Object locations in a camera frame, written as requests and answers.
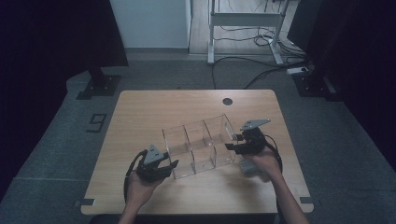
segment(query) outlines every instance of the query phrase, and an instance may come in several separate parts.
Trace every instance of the black cable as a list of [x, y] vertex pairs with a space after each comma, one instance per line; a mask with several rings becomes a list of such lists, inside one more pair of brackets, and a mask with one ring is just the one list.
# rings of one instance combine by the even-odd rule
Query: black cable
[[273, 1], [273, 2], [271, 3], [271, 8], [272, 8], [273, 12], [275, 12], [275, 10], [274, 10], [274, 2], [275, 2], [275, 1]]
[[266, 31], [268, 31], [269, 33], [272, 33], [272, 34], [274, 34], [274, 31], [272, 31], [272, 30], [270, 30], [270, 29], [268, 29], [268, 28], [265, 28], [265, 27], [259, 27], [259, 29], [257, 30], [257, 35], [260, 35], [260, 29], [266, 30]]
[[264, 12], [267, 11], [267, 6], [268, 6], [268, 0], [267, 0], [267, 2], [265, 3]]
[[258, 27], [243, 27], [243, 28], [237, 28], [237, 29], [231, 29], [231, 30], [229, 30], [229, 29], [226, 29], [226, 28], [224, 28], [224, 27], [222, 27], [222, 26], [220, 26], [220, 27], [221, 27], [221, 29], [224, 30], [224, 31], [253, 30], [253, 29], [257, 29], [257, 28], [258, 28]]
[[305, 54], [302, 54], [302, 53], [294, 53], [292, 51], [289, 51], [287, 49], [282, 49], [282, 48], [281, 48], [281, 50], [287, 56], [294, 56], [294, 57], [297, 57], [297, 58], [304, 58], [305, 57]]
[[256, 7], [256, 9], [254, 9], [254, 13], [256, 13], [257, 9], [259, 8], [259, 6], [262, 5], [262, 0], [260, 1], [259, 5]]
[[274, 143], [274, 146], [275, 146], [275, 149], [276, 149], [276, 151], [278, 151], [278, 150], [277, 150], [276, 141], [274, 140], [274, 138], [273, 138], [273, 137], [271, 137], [271, 136], [270, 136], [270, 135], [268, 135], [268, 134], [265, 134], [264, 136], [271, 138], [271, 140], [272, 140], [272, 141], [273, 141], [273, 143]]
[[282, 46], [284, 46], [284, 47], [287, 48], [287, 49], [292, 49], [292, 50], [295, 50], [295, 51], [304, 53], [304, 51], [301, 50], [301, 49], [293, 49], [293, 48], [291, 48], [291, 47], [287, 47], [287, 46], [286, 46], [284, 43], [282, 43], [282, 42], [280, 42], [280, 43], [281, 43]]
[[232, 41], [245, 41], [245, 40], [250, 40], [250, 39], [254, 39], [254, 38], [256, 38], [256, 36], [254, 36], [254, 37], [248, 37], [248, 38], [245, 38], [245, 39], [233, 39], [233, 38], [227, 38], [227, 37], [224, 37], [224, 38], [219, 38], [219, 39], [217, 39], [217, 38], [213, 38], [214, 40], [232, 40]]
[[290, 64], [290, 62], [289, 62], [289, 59], [290, 58], [298, 58], [298, 59], [301, 59], [301, 57], [299, 57], [299, 56], [289, 56], [289, 57], [286, 57], [286, 63], [287, 64]]
[[[260, 39], [266, 41], [267, 43], [266, 43], [266, 44], [260, 44], [260, 43], [259, 43], [259, 40], [260, 40]], [[264, 39], [264, 38], [262, 38], [261, 36], [256, 36], [256, 37], [254, 38], [254, 43], [255, 43], [257, 46], [259, 46], [259, 47], [265, 47], [265, 46], [270, 45], [269, 40]]]
[[128, 196], [128, 187], [129, 187], [129, 177], [131, 176], [131, 172], [134, 170], [134, 164], [136, 163], [137, 159], [139, 159], [140, 156], [145, 156], [148, 153], [147, 150], [143, 150], [137, 154], [136, 157], [134, 157], [134, 160], [131, 162], [131, 165], [128, 168], [128, 171], [126, 172], [125, 178], [124, 178], [124, 186], [123, 186], [123, 192], [124, 192], [124, 200], [126, 202], [127, 196]]
[[280, 6], [282, 5], [282, 1], [279, 1], [279, 8], [277, 9], [277, 12], [280, 12]]
[[215, 61], [215, 62], [212, 64], [212, 81], [213, 81], [214, 90], [217, 89], [216, 80], [215, 80], [215, 66], [216, 66], [216, 64], [218, 64], [219, 62], [221, 62], [221, 61], [223, 61], [223, 60], [226, 60], [226, 59], [242, 59], [242, 60], [251, 61], [251, 62], [254, 62], [254, 63], [260, 63], [260, 64], [263, 64], [263, 65], [267, 65], [267, 66], [274, 67], [273, 69], [263, 71], [263, 72], [259, 73], [257, 76], [255, 76], [255, 77], [246, 85], [246, 87], [244, 88], [244, 90], [248, 89], [254, 82], [256, 82], [257, 80], [259, 80], [260, 78], [266, 77], [268, 74], [270, 74], [270, 73], [272, 73], [272, 72], [280, 71], [280, 70], [283, 70], [283, 69], [288, 69], [288, 68], [291, 68], [291, 67], [293, 67], [293, 66], [303, 66], [303, 65], [309, 64], [309, 61], [308, 61], [308, 60], [303, 60], [303, 61], [301, 61], [301, 62], [291, 63], [291, 64], [288, 64], [288, 65], [277, 65], [277, 64], [271, 64], [271, 63], [264, 63], [264, 62], [260, 62], [260, 61], [253, 60], [253, 59], [249, 59], [249, 58], [234, 57], [234, 56], [232, 56], [232, 57], [223, 57], [223, 58], [218, 59], [217, 61]]
[[231, 7], [230, 0], [228, 0], [228, 6], [230, 7], [231, 11], [233, 12], [233, 8]]

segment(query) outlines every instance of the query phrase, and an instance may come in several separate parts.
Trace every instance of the hand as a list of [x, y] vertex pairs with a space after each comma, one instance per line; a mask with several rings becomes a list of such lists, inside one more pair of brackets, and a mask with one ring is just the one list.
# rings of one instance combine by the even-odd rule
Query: hand
[[163, 182], [158, 180], [152, 183], [140, 179], [136, 172], [132, 172], [129, 176], [128, 196], [125, 208], [120, 217], [119, 224], [132, 224], [136, 218], [140, 207], [151, 198], [154, 190]]
[[129, 176], [128, 196], [126, 199], [127, 204], [134, 204], [141, 207], [150, 198], [154, 190], [163, 182], [158, 180], [155, 182], [146, 182], [140, 179], [136, 172], [132, 172]]
[[270, 178], [273, 178], [275, 175], [282, 175], [274, 152], [268, 147], [265, 147], [256, 155], [246, 154], [243, 157], [252, 161], [261, 171], [267, 173]]

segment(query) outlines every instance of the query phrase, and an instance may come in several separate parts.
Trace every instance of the person's right hand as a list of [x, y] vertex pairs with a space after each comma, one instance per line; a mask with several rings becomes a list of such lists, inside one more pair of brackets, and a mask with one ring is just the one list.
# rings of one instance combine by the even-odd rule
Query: person's right hand
[[267, 173], [270, 178], [273, 178], [274, 175], [282, 175], [274, 152], [268, 147], [265, 147], [256, 155], [243, 155], [243, 157], [252, 161], [261, 171]]
[[154, 190], [164, 181], [164, 179], [149, 183], [142, 180], [136, 172], [129, 176], [128, 196], [126, 203], [142, 206], [151, 197]]

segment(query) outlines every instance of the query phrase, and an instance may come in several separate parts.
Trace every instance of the wooden table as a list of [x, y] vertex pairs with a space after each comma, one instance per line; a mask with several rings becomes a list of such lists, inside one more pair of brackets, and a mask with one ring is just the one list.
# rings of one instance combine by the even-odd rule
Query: wooden table
[[[225, 105], [224, 98], [233, 103]], [[166, 151], [162, 129], [226, 114], [233, 129], [247, 119], [270, 119], [261, 130], [277, 143], [283, 160], [284, 176], [304, 212], [311, 212], [300, 164], [283, 119], [276, 95], [269, 90], [243, 91], [123, 91], [107, 130], [85, 199], [86, 215], [120, 214], [125, 205], [123, 181], [138, 152], [154, 144]], [[181, 179], [172, 176], [156, 189], [139, 214], [257, 214], [276, 213], [276, 196], [270, 182], [258, 176], [244, 177], [235, 162]]]

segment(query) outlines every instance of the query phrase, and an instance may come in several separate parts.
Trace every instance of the transparent compartment box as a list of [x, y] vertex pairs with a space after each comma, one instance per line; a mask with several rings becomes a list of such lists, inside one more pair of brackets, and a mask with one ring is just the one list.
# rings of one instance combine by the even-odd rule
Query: transparent compartment box
[[169, 161], [179, 160], [173, 170], [179, 179], [230, 164], [235, 153], [224, 144], [233, 144], [236, 136], [226, 115], [163, 130]]

